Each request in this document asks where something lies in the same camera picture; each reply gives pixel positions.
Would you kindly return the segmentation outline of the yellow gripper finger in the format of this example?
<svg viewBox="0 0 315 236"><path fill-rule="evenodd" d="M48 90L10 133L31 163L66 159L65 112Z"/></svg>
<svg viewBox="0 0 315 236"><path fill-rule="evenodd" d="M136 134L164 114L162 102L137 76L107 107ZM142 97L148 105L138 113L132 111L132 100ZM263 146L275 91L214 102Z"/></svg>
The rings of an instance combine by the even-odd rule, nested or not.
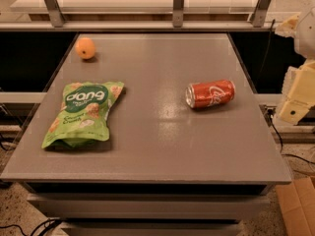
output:
<svg viewBox="0 0 315 236"><path fill-rule="evenodd" d="M283 37L294 37L299 15L295 14L284 20L275 29L275 34Z"/></svg>
<svg viewBox="0 0 315 236"><path fill-rule="evenodd" d="M287 69L277 116L286 123L296 125L314 106L315 60L306 60L299 68Z"/></svg>

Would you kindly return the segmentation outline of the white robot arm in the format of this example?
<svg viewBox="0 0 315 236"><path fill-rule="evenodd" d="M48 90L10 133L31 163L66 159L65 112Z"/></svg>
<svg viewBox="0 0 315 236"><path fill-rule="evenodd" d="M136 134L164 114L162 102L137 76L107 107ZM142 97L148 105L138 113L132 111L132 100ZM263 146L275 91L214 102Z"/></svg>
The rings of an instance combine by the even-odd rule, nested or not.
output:
<svg viewBox="0 0 315 236"><path fill-rule="evenodd" d="M275 34L292 37L294 51L305 58L298 68L288 67L276 108L280 122L297 125L315 106L315 8L287 18L276 27Z"/></svg>

